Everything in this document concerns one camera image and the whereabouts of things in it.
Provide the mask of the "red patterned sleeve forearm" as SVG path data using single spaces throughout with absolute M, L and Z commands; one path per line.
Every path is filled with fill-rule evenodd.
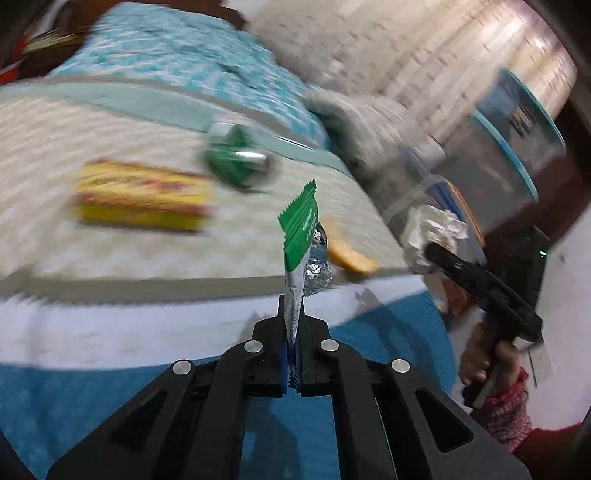
M 528 378 L 528 373 L 520 368 L 511 387 L 490 395 L 470 416 L 518 458 L 532 478 L 549 479 L 565 470 L 574 459 L 581 424 L 560 430 L 534 428 L 527 411 Z

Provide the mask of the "right hand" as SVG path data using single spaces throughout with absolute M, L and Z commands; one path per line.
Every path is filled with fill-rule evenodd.
M 493 382 L 491 394 L 504 394 L 520 377 L 520 351 L 512 343 L 501 341 L 496 346 L 496 353 L 490 354 L 487 346 L 492 335 L 490 330 L 485 321 L 476 325 L 461 356 L 459 376 L 465 387 L 475 382 L 484 383 L 488 374 L 494 370 L 491 363 L 495 363 L 499 373 Z

